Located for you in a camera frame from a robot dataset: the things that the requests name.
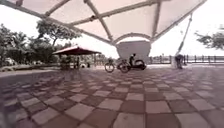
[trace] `canopy support beam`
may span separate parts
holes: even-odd
[[[51,8],[49,11],[45,13],[46,16],[50,16],[53,12],[55,12],[57,9],[68,3],[70,0],[62,0],[58,4],[56,4],[53,8]]]
[[[162,2],[159,1],[157,3],[157,6],[156,6],[154,23],[153,23],[153,30],[152,30],[152,37],[154,37],[157,33],[157,28],[158,28],[159,18],[160,18],[161,5],[162,5]]]
[[[131,10],[134,10],[134,9],[137,9],[137,8],[141,8],[141,7],[145,7],[145,6],[151,6],[151,5],[156,4],[156,3],[158,3],[158,0],[147,0],[147,1],[140,2],[140,3],[134,4],[134,5],[122,7],[122,8],[115,9],[115,10],[112,10],[112,11],[109,11],[109,12],[105,12],[105,13],[99,14],[99,16],[101,18],[109,17],[109,16],[116,15],[116,14],[119,14],[119,13],[122,13],[122,12],[131,11]],[[92,16],[92,17],[88,17],[88,18],[80,20],[80,21],[71,22],[69,25],[75,26],[75,25],[91,22],[91,21],[96,20],[96,19],[99,19],[99,17],[98,16]]]
[[[128,34],[125,34],[119,38],[117,38],[116,40],[114,40],[113,44],[114,45],[117,45],[121,40],[127,38],[127,37],[142,37],[142,38],[145,38],[147,40],[150,41],[151,37],[146,35],[146,34],[141,34],[141,33],[128,33]]]
[[[91,2],[91,0],[84,0],[85,3],[87,3],[87,5],[90,7],[90,9],[93,11],[93,13],[98,17],[100,23],[102,24],[103,28],[105,29],[108,39],[112,42],[113,38],[112,35],[110,33],[110,30],[108,29],[105,21],[103,20],[103,18],[100,16],[98,10],[96,9],[96,7],[93,5],[93,3]]]
[[[165,33],[167,33],[169,30],[171,30],[174,26],[176,26],[177,24],[179,24],[181,21],[183,21],[188,15],[190,15],[192,12],[194,12],[197,8],[199,8],[201,5],[203,5],[206,1],[201,2],[200,4],[198,4],[196,7],[194,7],[193,9],[191,9],[188,13],[186,13],[185,15],[183,15],[179,20],[177,20],[176,22],[174,22],[173,24],[171,24],[167,29],[163,30],[162,32],[160,32],[160,34],[156,35],[155,37],[153,37],[152,39],[152,43],[154,43],[157,39],[159,39],[161,36],[163,36]]]
[[[24,7],[16,6],[16,5],[15,5],[14,3],[12,3],[12,2],[9,2],[9,1],[6,1],[6,0],[2,0],[2,1],[0,1],[0,4],[5,5],[5,6],[7,6],[7,7],[10,7],[10,8],[13,8],[13,9],[16,9],[16,10],[19,10],[19,11],[21,11],[21,12],[25,12],[25,13],[27,13],[27,14],[36,16],[36,17],[41,18],[41,19],[49,20],[49,21],[51,21],[51,22],[53,22],[53,23],[57,23],[57,24],[59,24],[59,25],[65,26],[65,27],[67,27],[67,28],[69,28],[69,29],[72,29],[72,30],[74,30],[74,31],[79,31],[79,32],[81,32],[81,33],[84,33],[84,34],[86,34],[86,35],[88,35],[88,36],[91,36],[91,37],[93,37],[93,38],[95,38],[95,39],[98,39],[98,40],[100,40],[100,41],[103,41],[103,42],[105,42],[105,43],[111,45],[111,41],[109,41],[109,40],[107,40],[107,39],[104,39],[104,38],[99,37],[99,36],[97,36],[97,35],[95,35],[95,34],[89,33],[89,32],[84,31],[84,30],[82,30],[82,29],[79,29],[79,28],[76,28],[76,27],[71,27],[71,26],[68,25],[68,24],[62,23],[62,22],[60,22],[60,21],[58,21],[58,20],[55,20],[55,19],[50,18],[50,17],[47,17],[47,16],[45,16],[45,15],[43,15],[43,14],[40,14],[40,13],[31,11],[31,10],[26,9],[26,8],[24,8]]]

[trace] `checkered floor tile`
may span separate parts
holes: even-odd
[[[224,128],[223,71],[33,74],[1,85],[1,101],[18,128]]]

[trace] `person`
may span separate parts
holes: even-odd
[[[80,66],[79,57],[77,57],[77,61],[76,61],[76,67],[77,67],[77,69],[79,69],[79,66]]]
[[[179,69],[183,69],[182,64],[181,64],[182,61],[183,61],[183,58],[184,58],[184,56],[181,55],[181,54],[178,54],[178,55],[175,56],[175,61],[177,63],[177,68],[179,68]]]
[[[136,56],[136,54],[134,53],[129,57],[129,64],[131,65],[131,67],[133,66],[133,61],[135,59],[135,56]]]

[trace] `sky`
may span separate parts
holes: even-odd
[[[224,0],[208,0],[193,14],[193,21],[185,40],[185,45],[182,49],[182,54],[188,55],[224,55],[224,51],[207,49],[204,45],[196,41],[195,32],[201,34],[212,34],[218,31],[221,24],[224,23],[224,17],[220,16],[220,12],[224,12]],[[0,24],[3,23],[12,31],[22,31],[28,36],[36,37],[36,22],[38,18],[10,9],[5,6],[0,6]],[[158,55],[174,55],[183,39],[189,17],[174,27],[160,39],[152,44],[150,56]],[[83,35],[82,38],[74,39],[71,42],[77,43],[82,47],[89,47],[93,50],[98,50],[107,57],[118,57],[116,48],[106,43],[98,41],[94,38]]]

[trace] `cyclist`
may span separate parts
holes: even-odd
[[[181,55],[181,54],[178,54],[178,55],[175,56],[175,60],[176,60],[176,63],[177,63],[177,68],[183,69],[183,67],[182,67],[183,59],[184,59],[184,56]]]
[[[136,54],[133,53],[133,54],[129,57],[129,64],[131,65],[131,67],[133,67],[133,61],[135,60],[135,56],[136,56]]]

